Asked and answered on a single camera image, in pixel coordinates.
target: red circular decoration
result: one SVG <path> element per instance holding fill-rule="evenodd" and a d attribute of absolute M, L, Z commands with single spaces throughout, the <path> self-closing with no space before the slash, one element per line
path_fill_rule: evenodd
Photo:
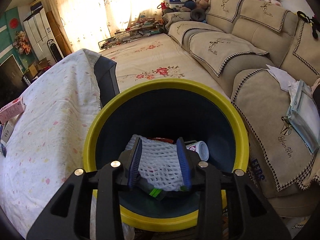
<path fill-rule="evenodd" d="M 9 22 L 9 26 L 11 29 L 15 29 L 19 25 L 19 20 L 17 18 L 13 18 Z"/>

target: plastic cup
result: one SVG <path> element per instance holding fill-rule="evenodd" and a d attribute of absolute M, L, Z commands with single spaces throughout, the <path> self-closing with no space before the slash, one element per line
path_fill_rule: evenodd
<path fill-rule="evenodd" d="M 188 150 L 196 152 L 201 161 L 207 161 L 209 159 L 209 149 L 204 141 L 199 141 L 186 146 Z"/>

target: yellow rim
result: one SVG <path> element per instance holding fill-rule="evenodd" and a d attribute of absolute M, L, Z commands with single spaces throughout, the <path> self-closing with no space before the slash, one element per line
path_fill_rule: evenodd
<path fill-rule="evenodd" d="M 120 93 L 106 104 L 96 116 L 88 131 L 84 143 L 84 169 L 87 172 L 97 170 L 95 163 L 96 144 L 100 131 L 111 114 L 123 103 L 137 95 L 147 91 L 165 88 L 182 89 L 199 94 L 214 103 L 224 113 L 231 125 L 236 141 L 236 158 L 233 169 L 241 169 L 246 172 L 249 160 L 249 141 L 240 115 L 231 103 L 219 92 L 198 82 L 185 79 L 160 79 L 144 82 Z M 225 207 L 227 205 L 226 194 L 222 191 L 221 195 L 222 204 Z M 198 217 L 198 211 L 194 211 L 190 214 L 175 218 L 150 218 L 131 212 L 123 206 L 120 206 L 120 212 L 122 222 L 143 230 L 158 232 L 177 231 L 193 227 L 197 224 Z"/>

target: green wall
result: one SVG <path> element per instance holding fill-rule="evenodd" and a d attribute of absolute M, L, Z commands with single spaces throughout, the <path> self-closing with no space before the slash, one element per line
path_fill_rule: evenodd
<path fill-rule="evenodd" d="M 10 28 L 10 21 L 11 19 L 16 18 L 18 20 L 18 25 L 16 28 L 12 29 Z M 7 26 L 7 29 L 0 32 L 0 52 L 3 51 L 5 48 L 10 46 L 10 44 L 13 44 L 15 41 L 15 33 L 22 31 L 22 24 L 20 22 L 19 14 L 18 14 L 18 8 L 12 8 L 10 10 L 7 10 L 4 15 L 0 18 L 0 28 L 3 26 Z M 23 70 L 28 68 L 30 64 L 32 64 L 35 60 L 34 55 L 32 52 L 27 54 L 19 54 L 18 50 L 16 48 L 11 49 L 8 53 L 6 53 L 3 57 L 0 58 L 0 64 L 3 63 L 10 55 L 14 55 L 16 61 L 19 65 L 23 66 Z"/>

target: trash bin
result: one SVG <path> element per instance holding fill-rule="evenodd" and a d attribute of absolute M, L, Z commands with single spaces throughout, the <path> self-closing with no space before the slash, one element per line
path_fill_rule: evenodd
<path fill-rule="evenodd" d="M 197 82 L 152 80 L 114 97 L 89 129 L 85 170 L 95 171 L 116 160 L 133 134 L 204 141 L 209 148 L 208 162 L 218 169 L 247 169 L 249 142 L 241 117 L 223 95 Z M 197 223 L 198 192 L 158 201 L 135 188 L 120 192 L 119 202 L 122 222 L 136 228 L 176 231 Z M 226 206 L 224 192 L 222 202 Z"/>

